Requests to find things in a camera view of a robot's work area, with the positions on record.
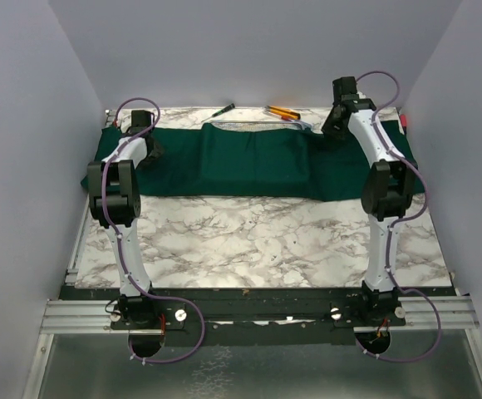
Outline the dark green surgical drape cloth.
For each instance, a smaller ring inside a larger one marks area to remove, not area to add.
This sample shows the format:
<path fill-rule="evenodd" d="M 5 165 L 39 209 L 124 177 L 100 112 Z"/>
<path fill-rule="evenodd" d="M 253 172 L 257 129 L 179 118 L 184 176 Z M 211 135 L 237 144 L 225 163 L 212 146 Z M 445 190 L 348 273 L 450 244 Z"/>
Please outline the dark green surgical drape cloth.
<path fill-rule="evenodd" d="M 370 169 L 352 135 L 310 130 L 227 131 L 156 128 L 165 152 L 136 171 L 146 196 L 266 196 L 341 201 L 360 198 Z"/>

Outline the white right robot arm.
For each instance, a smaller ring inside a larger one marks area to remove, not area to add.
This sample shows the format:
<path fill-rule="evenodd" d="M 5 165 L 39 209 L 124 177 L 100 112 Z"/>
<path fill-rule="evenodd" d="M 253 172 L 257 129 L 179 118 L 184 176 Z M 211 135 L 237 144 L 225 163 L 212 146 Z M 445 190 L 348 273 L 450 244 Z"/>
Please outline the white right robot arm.
<path fill-rule="evenodd" d="M 373 101 L 358 93 L 355 77 L 337 78 L 332 92 L 332 109 L 322 133 L 327 138 L 352 135 L 369 165 L 361 192 L 361 206 L 370 225 L 369 257 L 357 316 L 363 323 L 375 325 L 399 306 L 393 282 L 400 233 L 396 221 L 404 218 L 411 206 L 416 175 L 380 126 Z"/>

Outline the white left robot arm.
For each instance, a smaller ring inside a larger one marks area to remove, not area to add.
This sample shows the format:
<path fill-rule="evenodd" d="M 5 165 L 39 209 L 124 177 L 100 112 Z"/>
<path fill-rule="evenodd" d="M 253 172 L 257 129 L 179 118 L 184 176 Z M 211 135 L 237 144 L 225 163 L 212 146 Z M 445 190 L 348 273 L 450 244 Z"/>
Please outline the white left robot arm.
<path fill-rule="evenodd" d="M 126 326 L 165 328 L 165 315 L 150 298 L 152 282 L 137 239 L 141 212 L 136 168 L 162 155 L 152 131 L 156 118 L 150 111 L 130 113 L 130 126 L 105 158 L 87 167 L 91 217 L 105 229 L 116 259 L 120 295 L 113 314 Z"/>

